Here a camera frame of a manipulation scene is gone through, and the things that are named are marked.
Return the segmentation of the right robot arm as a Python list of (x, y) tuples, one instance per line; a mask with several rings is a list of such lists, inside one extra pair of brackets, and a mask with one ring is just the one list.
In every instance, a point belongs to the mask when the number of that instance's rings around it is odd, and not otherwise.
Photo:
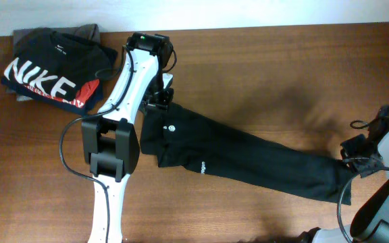
[(336, 229), (313, 228), (303, 232), (296, 242), (383, 242), (389, 243), (389, 105), (380, 107), (376, 117), (369, 121), (354, 120), (356, 130), (366, 129), (368, 135), (358, 135), (341, 144), (342, 162), (355, 176), (365, 178), (384, 172), (385, 182), (355, 213), (349, 225), (342, 222), (342, 201), (351, 185), (343, 185), (336, 203)]

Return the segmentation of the black t-shirt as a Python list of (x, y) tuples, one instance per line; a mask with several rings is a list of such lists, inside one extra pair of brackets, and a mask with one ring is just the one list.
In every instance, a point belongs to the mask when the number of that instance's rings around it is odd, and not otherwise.
[(345, 184), (353, 173), (341, 161), (264, 140), (175, 103), (165, 113), (145, 115), (140, 148), (155, 155), (159, 167), (182, 166), (303, 198), (351, 204)]

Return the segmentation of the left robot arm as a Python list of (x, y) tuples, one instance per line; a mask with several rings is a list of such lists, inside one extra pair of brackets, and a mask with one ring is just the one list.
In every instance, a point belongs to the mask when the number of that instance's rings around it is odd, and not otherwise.
[(124, 193), (140, 155), (136, 114), (166, 111), (174, 95), (173, 76), (165, 68), (176, 57), (169, 37), (135, 32), (124, 48), (126, 59), (109, 98), (96, 117), (81, 124), (95, 189), (89, 242), (122, 242)]

